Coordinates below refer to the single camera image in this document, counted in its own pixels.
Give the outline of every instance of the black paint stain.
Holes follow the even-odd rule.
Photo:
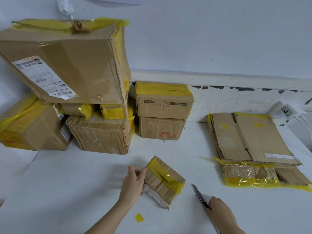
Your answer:
[[[224,89],[224,86],[212,86],[212,87],[215,89],[220,89],[220,90]]]
[[[238,90],[238,91],[255,91],[255,90],[252,89],[252,88],[235,87],[235,89]]]
[[[309,104],[312,101],[312,98],[306,101],[305,105]]]

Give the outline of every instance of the white label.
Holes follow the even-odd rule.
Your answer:
[[[62,109],[60,108],[60,106],[57,105],[57,104],[54,104],[54,105],[53,105],[53,108],[54,108],[55,112],[57,113],[58,118],[59,118],[60,120],[62,120],[63,117],[65,116],[65,114],[62,113]]]
[[[64,124],[64,126],[62,127],[62,129],[60,130],[60,132],[62,133],[62,135],[64,136],[64,138],[69,141],[70,137],[71,137],[71,130],[68,128],[68,126],[66,124]]]
[[[40,57],[32,56],[12,63],[50,96],[65,100],[78,97]]]
[[[290,155],[273,154],[273,153],[265,153],[265,155],[267,157],[295,159],[293,156],[290,156]]]

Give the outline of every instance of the barcode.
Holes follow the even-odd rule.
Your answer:
[[[15,65],[19,70],[23,70],[24,69],[24,67],[22,67],[20,64],[16,64]]]
[[[61,94],[64,94],[64,95],[66,95],[66,94],[73,94],[73,92],[72,92],[72,91],[68,91],[68,92],[61,92]]]
[[[44,79],[37,79],[37,80],[35,80],[36,83],[45,82],[45,81],[47,81],[47,79],[45,79],[45,78]]]

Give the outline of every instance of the white table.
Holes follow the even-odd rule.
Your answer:
[[[279,126],[289,149],[312,179],[312,154],[287,128]],[[246,233],[312,233],[312,194],[296,189],[229,188],[206,123],[186,123],[178,141],[135,135],[128,155],[80,151],[74,142],[67,151],[42,150],[21,184],[0,208],[0,232],[14,234],[83,233],[116,202],[128,165],[146,166],[159,156],[180,173],[186,184],[170,205],[160,206],[144,194],[116,233],[215,233],[191,183],[205,194],[222,198]],[[137,223],[135,216],[145,218]]]

